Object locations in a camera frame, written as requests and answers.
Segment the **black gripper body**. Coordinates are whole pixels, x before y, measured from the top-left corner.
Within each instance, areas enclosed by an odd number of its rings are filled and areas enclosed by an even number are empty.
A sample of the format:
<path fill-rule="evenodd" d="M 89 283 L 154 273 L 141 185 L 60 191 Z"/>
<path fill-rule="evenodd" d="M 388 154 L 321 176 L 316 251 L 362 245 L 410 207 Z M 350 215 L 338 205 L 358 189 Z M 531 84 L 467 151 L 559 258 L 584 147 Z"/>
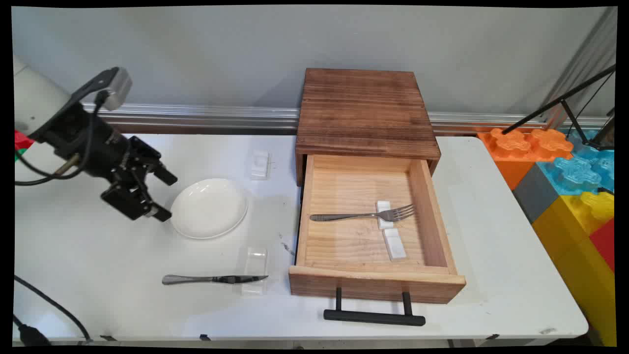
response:
<path fill-rule="evenodd" d="M 70 105 L 37 129 L 37 141 L 51 145 L 61 159 L 78 155 L 79 166 L 88 175 L 110 178 L 125 150 L 120 143 L 123 135 L 99 117 L 104 102 L 95 104 L 90 113 L 79 102 Z"/>

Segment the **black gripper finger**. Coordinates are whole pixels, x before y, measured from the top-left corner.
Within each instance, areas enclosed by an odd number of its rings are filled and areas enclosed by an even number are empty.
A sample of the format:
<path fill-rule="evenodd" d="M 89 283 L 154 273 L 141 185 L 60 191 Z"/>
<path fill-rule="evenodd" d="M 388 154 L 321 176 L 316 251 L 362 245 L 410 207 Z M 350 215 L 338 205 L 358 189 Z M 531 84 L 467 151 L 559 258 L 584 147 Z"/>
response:
<path fill-rule="evenodd" d="M 146 178 L 153 174 L 171 186 L 178 178 L 160 160 L 162 155 L 137 136 L 120 137 L 125 150 L 117 166 L 117 183 L 121 186 L 146 186 Z"/>
<path fill-rule="evenodd" d="M 145 182 L 148 174 L 146 170 L 112 170 L 111 185 L 101 199 L 131 220 L 145 216 L 166 222 L 172 213 L 153 201 Z"/>

